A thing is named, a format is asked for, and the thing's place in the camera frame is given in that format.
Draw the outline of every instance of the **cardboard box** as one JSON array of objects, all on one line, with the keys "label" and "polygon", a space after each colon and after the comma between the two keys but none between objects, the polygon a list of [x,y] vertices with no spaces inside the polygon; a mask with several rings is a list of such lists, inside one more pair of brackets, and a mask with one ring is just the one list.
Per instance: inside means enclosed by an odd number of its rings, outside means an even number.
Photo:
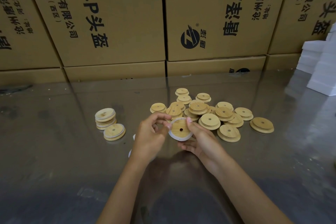
[{"label": "cardboard box", "polygon": [[324,40],[336,20],[335,2],[284,0],[268,53],[299,53],[305,41]]},{"label": "cardboard box", "polygon": [[266,55],[263,70],[295,69],[300,59],[300,53]]},{"label": "cardboard box", "polygon": [[167,74],[190,75],[207,73],[234,73],[262,70],[266,57],[168,61]]},{"label": "cardboard box", "polygon": [[71,82],[164,77],[165,62],[65,67],[65,72]]},{"label": "cardboard box", "polygon": [[0,3],[0,70],[61,67],[35,1]]},{"label": "cardboard box", "polygon": [[27,69],[0,72],[0,85],[22,85],[50,82],[67,82],[61,68]]},{"label": "cardboard box", "polygon": [[168,60],[267,53],[282,0],[166,0]]},{"label": "cardboard box", "polygon": [[162,0],[36,0],[64,66],[165,60]]}]

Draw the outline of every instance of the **hand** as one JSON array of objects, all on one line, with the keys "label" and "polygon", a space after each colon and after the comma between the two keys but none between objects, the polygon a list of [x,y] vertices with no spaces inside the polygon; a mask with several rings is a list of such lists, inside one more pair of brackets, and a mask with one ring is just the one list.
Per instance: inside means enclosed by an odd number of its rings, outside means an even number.
[{"label": "hand", "polygon": [[192,137],[196,141],[187,140],[178,142],[178,147],[195,154],[206,169],[218,178],[218,175],[221,174],[220,163],[223,161],[223,156],[227,153],[211,131],[192,122],[189,117],[187,118],[187,127],[194,134]]},{"label": "hand", "polygon": [[[171,124],[166,120],[170,119],[171,116],[168,114],[155,112],[143,120],[136,133],[130,159],[136,159],[148,165],[165,142],[166,135],[171,129]],[[162,124],[163,127],[159,129],[157,124]]]}]

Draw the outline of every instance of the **forearm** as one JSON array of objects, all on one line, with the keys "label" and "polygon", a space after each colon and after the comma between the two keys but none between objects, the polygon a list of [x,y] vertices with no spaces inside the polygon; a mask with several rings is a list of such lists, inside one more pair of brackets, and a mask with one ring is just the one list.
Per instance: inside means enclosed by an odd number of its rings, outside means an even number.
[{"label": "forearm", "polygon": [[128,160],[96,224],[128,224],[146,164]]},{"label": "forearm", "polygon": [[246,224],[292,223],[228,154],[216,176]]}]

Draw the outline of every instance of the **black circular logo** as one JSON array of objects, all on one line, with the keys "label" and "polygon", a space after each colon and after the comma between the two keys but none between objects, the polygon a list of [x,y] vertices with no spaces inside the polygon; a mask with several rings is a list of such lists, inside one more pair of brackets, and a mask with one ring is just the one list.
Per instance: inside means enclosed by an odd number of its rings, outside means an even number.
[{"label": "black circular logo", "polygon": [[188,29],[184,31],[181,35],[181,44],[184,48],[192,49],[195,48],[200,41],[200,35],[197,30],[192,29],[188,25]]},{"label": "black circular logo", "polygon": [[248,68],[241,68],[236,71],[236,73],[244,73],[244,72],[250,72],[250,69]]}]

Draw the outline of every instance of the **reflective surface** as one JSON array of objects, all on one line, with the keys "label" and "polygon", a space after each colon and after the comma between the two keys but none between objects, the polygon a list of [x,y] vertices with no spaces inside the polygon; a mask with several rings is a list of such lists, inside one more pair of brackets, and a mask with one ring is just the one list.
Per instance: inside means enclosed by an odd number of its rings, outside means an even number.
[{"label": "reflective surface", "polygon": [[[185,87],[271,120],[246,121],[225,150],[295,223],[336,223],[336,97],[306,88],[309,74],[212,74],[52,84],[0,95],[0,223],[94,223],[153,103]],[[94,114],[112,107],[125,136],[107,142]],[[218,182],[168,136],[141,180],[132,223],[241,223]]]}]

